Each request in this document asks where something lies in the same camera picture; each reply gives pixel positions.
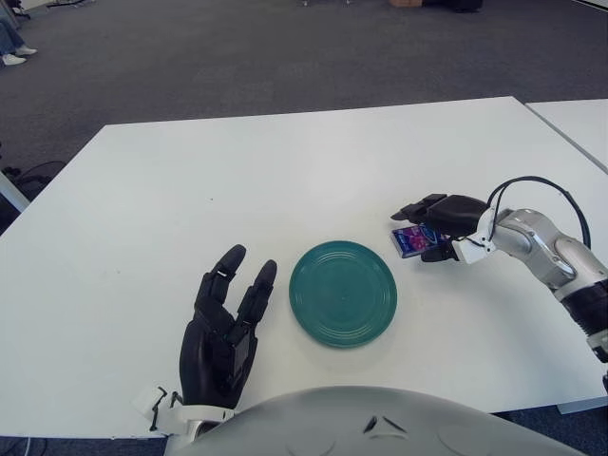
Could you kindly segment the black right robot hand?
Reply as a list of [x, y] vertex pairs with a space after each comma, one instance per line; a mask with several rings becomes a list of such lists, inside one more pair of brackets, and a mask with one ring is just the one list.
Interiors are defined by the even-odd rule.
[[471, 197], [431, 194], [390, 217], [410, 223], [392, 230], [390, 238], [401, 258], [420, 257], [423, 262], [458, 260], [451, 241], [474, 234], [485, 209], [483, 201]]

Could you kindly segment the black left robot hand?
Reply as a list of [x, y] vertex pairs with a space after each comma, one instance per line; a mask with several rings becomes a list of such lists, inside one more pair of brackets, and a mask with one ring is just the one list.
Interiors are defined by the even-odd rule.
[[231, 281], [246, 255], [233, 246], [202, 277], [180, 349], [183, 403], [234, 409], [249, 377], [257, 352], [256, 328], [267, 309], [277, 265], [268, 260], [231, 315], [225, 300]]

